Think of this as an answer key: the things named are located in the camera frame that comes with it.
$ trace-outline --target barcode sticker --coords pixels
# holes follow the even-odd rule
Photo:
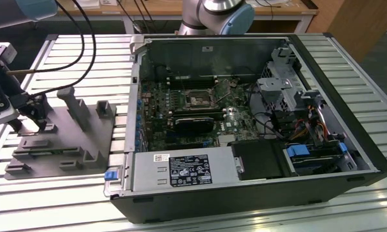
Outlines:
[[[170,154],[154,155],[154,162],[170,161]]]

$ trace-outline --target wooden table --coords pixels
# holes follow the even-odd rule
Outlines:
[[[80,16],[79,10],[75,9],[71,0],[59,0],[60,4],[68,10],[71,15]],[[257,4],[255,0],[247,1],[255,8],[255,20],[281,20],[298,21],[295,33],[306,32],[313,17],[318,14],[317,9],[309,9],[301,0],[291,0],[289,3],[277,4],[281,8],[263,7]],[[154,20],[182,20],[182,0],[148,0],[144,1]],[[134,0],[123,0],[123,6],[131,15],[132,20],[142,20],[142,15],[135,5]],[[147,15],[142,4],[139,3],[144,15]],[[124,22],[126,31],[128,34],[135,34],[132,22],[123,12],[120,6],[102,5],[99,9],[86,10],[91,20],[122,20]],[[51,20],[68,20],[67,16],[59,12],[59,15],[50,18]]]
[[[319,14],[307,32],[330,32],[361,62],[387,31],[387,0],[313,0]]]

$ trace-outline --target metal bracket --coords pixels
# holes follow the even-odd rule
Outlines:
[[[144,36],[134,35],[131,37],[130,48],[132,55],[136,53],[138,49],[144,46]]]

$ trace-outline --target cable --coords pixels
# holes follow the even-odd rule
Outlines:
[[[62,6],[62,4],[56,1],[58,6],[60,7],[60,9],[63,10],[63,12],[66,13],[66,15],[70,17],[71,21],[75,24],[75,27],[78,29],[78,32],[80,34],[80,38],[82,38],[82,52],[79,54],[78,59],[70,63],[68,65],[59,67],[59,68],[52,68],[52,69],[42,69],[42,70],[36,70],[36,69],[28,69],[28,70],[15,70],[15,71],[8,71],[7,74],[8,75],[18,75],[18,74],[32,74],[32,73],[46,73],[46,72],[55,72],[55,71],[60,71],[63,69],[67,69],[70,67],[72,67],[75,64],[78,64],[78,62],[80,61],[83,54],[84,54],[84,36],[83,36],[83,31],[80,29],[80,26],[76,22],[76,20],[74,19],[74,17],[71,16],[71,14],[68,13],[68,11],[66,10],[66,8]]]
[[[134,26],[136,26],[136,23],[135,23],[135,21],[132,20],[132,18],[131,18],[131,16],[130,16],[130,14],[128,14],[128,12],[127,12],[127,10],[124,9],[124,7],[123,7],[123,5],[122,5],[122,2],[120,2],[120,0],[116,0],[116,2],[118,2],[118,4],[119,4],[119,6],[120,6],[120,8],[122,8],[123,12],[124,12],[124,13],[126,13],[126,15],[128,16],[128,18],[130,18],[130,21],[132,22]]]
[[[142,2],[142,5],[143,5],[143,8],[144,8],[144,10],[147,11],[147,13],[148,13],[148,16],[150,16],[150,19],[151,19],[151,23],[154,24],[154,29],[155,29],[155,32],[158,33],[158,28],[157,28],[157,25],[155,25],[155,20],[152,19],[152,16],[151,16],[151,13],[150,13],[150,11],[148,11],[148,8],[147,8],[147,6],[146,6],[146,4],[144,4],[144,2],[143,2],[144,0],[140,0],[140,2]]]
[[[64,88],[68,88],[68,87],[72,87],[74,85],[76,85],[76,84],[78,84],[78,83],[79,83],[79,82],[86,78],[86,76],[88,75],[88,73],[90,73],[90,71],[91,71],[91,69],[92,69],[92,67],[94,67],[94,64],[95,64],[95,60],[96,60],[96,36],[95,36],[95,30],[94,30],[92,23],[91,23],[91,20],[90,20],[90,18],[88,18],[88,15],[86,14],[86,12],[84,12],[84,10],[83,10],[80,4],[78,3],[76,0],[72,0],[72,2],[75,3],[76,7],[79,8],[80,13],[82,13],[82,15],[83,15],[83,17],[84,17],[84,20],[87,21],[88,26],[90,26],[90,29],[91,29],[92,41],[94,41],[94,55],[92,55],[92,60],[91,60],[91,63],[90,63],[90,67],[88,67],[88,69],[86,70],[86,72],[84,72],[82,78],[79,78],[74,83],[71,83],[71,84],[68,84],[68,85],[66,85],[66,86],[60,86],[60,87],[58,87],[58,88],[51,88],[51,89],[48,89],[48,90],[46,90],[46,91],[42,91],[42,92],[39,92],[39,93],[35,93],[35,94],[31,95],[31,98],[35,98],[36,96],[40,96],[40,95],[43,95],[43,94],[47,94],[47,93],[50,93],[50,92],[54,92],[54,91],[62,90],[62,89],[64,89]]]
[[[148,24],[147,24],[147,20],[146,20],[146,18],[144,18],[144,15],[143,15],[142,9],[140,9],[140,7],[139,7],[138,1],[134,0],[134,2],[135,2],[135,5],[136,5],[136,7],[138,7],[138,10],[139,10],[139,13],[140,13],[140,16],[142,16],[142,19],[143,19],[143,24],[144,24],[144,26],[146,26],[146,28],[147,28],[148,34],[151,34],[151,30],[150,30],[150,27],[148,27]]]
[[[250,93],[249,93],[249,98],[247,98],[247,105],[250,105],[250,103],[251,103],[251,96],[253,96],[253,92],[254,92],[255,86],[257,86],[257,82],[250,87]]]
[[[269,4],[269,6],[261,4],[258,0],[255,0],[255,1],[257,1],[257,3],[258,3],[261,6],[270,7],[270,9],[271,9],[271,21],[273,21],[273,20],[274,20],[274,11],[273,11],[273,8],[282,8],[282,7],[281,7],[281,6],[273,6],[271,3],[267,2],[267,0],[263,0],[263,1]]]
[[[270,127],[270,126],[267,126],[257,117],[255,117],[255,115],[254,115],[254,119],[255,119],[255,121],[266,128],[266,129],[269,129],[269,130],[271,130],[274,133],[275,133],[275,135],[277,135],[277,137],[279,138],[279,139],[282,139],[282,140],[285,140],[285,141],[290,141],[273,127]]]

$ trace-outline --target blue connector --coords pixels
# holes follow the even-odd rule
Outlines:
[[[307,156],[310,151],[306,145],[293,145],[287,148],[287,153],[290,157],[294,156]]]
[[[106,181],[119,180],[119,178],[118,178],[118,171],[107,171],[104,173],[104,180]]]
[[[342,149],[342,152],[345,154],[349,151],[346,144],[345,143],[339,143],[338,145],[339,145],[339,147]]]

